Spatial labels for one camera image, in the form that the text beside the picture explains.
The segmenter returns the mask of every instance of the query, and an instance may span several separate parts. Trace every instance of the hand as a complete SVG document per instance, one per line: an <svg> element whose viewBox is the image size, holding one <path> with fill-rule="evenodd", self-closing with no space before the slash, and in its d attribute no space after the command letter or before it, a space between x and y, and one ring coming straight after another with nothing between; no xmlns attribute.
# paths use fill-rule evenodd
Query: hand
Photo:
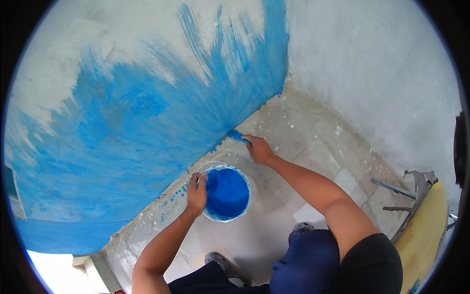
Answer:
<svg viewBox="0 0 470 294"><path fill-rule="evenodd" d="M205 190L206 173L193 174L188 184L188 206L186 209L196 216L203 213L207 202L207 192Z"/></svg>
<svg viewBox="0 0 470 294"><path fill-rule="evenodd" d="M267 166L277 157L265 139L252 135L243 135L242 139L246 139L251 142L251 144L245 145L254 162Z"/></svg>

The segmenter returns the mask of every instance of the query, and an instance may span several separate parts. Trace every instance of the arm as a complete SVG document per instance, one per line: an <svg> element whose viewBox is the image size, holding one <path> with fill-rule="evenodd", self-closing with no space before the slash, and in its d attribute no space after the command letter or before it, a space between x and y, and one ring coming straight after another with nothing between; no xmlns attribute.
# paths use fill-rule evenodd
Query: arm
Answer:
<svg viewBox="0 0 470 294"><path fill-rule="evenodd" d="M145 246L132 272L133 293L171 293L163 274L172 263L194 220L204 210L207 201L205 180L205 173L193 174L188 184L188 206Z"/></svg>
<svg viewBox="0 0 470 294"><path fill-rule="evenodd" d="M276 156L263 138L242 136L253 160L276 171L308 204L325 216L335 236L342 261L346 253L367 236L379 233L369 217L334 182L314 171Z"/></svg>

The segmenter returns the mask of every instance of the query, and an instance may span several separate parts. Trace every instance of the wall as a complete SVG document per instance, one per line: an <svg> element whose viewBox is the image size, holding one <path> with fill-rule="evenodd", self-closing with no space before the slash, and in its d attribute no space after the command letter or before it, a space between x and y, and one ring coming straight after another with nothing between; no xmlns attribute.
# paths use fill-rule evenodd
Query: wall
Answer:
<svg viewBox="0 0 470 294"><path fill-rule="evenodd" d="M434 170L457 211L457 82L420 8L411 0L288 0L286 9L294 87L338 111L400 175Z"/></svg>
<svg viewBox="0 0 470 294"><path fill-rule="evenodd" d="M13 84L26 248L88 254L280 93L282 0L58 1Z"/></svg>

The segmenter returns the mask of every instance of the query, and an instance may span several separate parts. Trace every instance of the person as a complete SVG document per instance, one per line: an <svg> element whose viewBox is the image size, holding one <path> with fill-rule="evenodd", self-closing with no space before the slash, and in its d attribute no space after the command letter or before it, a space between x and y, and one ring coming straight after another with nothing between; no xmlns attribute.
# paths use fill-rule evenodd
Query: person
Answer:
<svg viewBox="0 0 470 294"><path fill-rule="evenodd" d="M276 171L306 202L325 216L329 230L298 224L289 236L286 255L273 265L269 284L236 286L232 264L211 253L206 265L169 284L163 274L170 266L194 220L204 210L206 175L193 174L184 212L145 247L134 266L133 294L163 293L387 293L401 290L400 256L390 240L334 182L314 171L287 162L259 137L245 135L257 164Z"/></svg>

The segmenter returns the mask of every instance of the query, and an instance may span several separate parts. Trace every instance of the tiled floor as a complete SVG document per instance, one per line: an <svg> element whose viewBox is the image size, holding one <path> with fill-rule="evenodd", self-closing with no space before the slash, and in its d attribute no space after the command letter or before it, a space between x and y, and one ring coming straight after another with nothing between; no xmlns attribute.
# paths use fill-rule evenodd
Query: tiled floor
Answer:
<svg viewBox="0 0 470 294"><path fill-rule="evenodd" d="M400 177L346 122L288 83L280 98L272 98L237 129L264 136L282 158L333 180L390 238L406 217L406 212L383 211L382 207L410 207L409 199L370 182L374 177L404 188ZM197 270L204 264L205 254L215 250L243 267L254 283L263 284L271 278L272 263L285 254L287 238L296 223L310 221L318 228L327 228L323 216L278 174L255 164L244 144L227 139L216 152L195 163L103 249L110 268L128 293L133 265L145 245L186 206L186 198L176 192L187 184L191 173L210 160L231 164L248 174L258 195L247 213L232 222L217 223L204 216L196 219L165 273L167 282Z"/></svg>

